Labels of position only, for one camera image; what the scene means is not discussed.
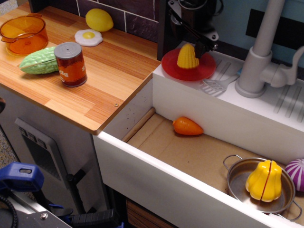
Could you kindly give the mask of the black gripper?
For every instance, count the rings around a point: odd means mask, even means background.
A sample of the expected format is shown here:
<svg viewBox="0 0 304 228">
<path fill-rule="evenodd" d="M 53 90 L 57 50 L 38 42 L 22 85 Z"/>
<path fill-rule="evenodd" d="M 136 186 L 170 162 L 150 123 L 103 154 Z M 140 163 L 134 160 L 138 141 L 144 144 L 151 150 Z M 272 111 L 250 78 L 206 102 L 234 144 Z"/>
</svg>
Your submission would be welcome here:
<svg viewBox="0 0 304 228">
<path fill-rule="evenodd" d="M 213 18 L 219 15 L 216 0 L 170 0 L 169 22 L 175 38 L 181 40 L 190 33 L 196 40 L 195 58 L 217 49 L 219 35 Z"/>
</svg>

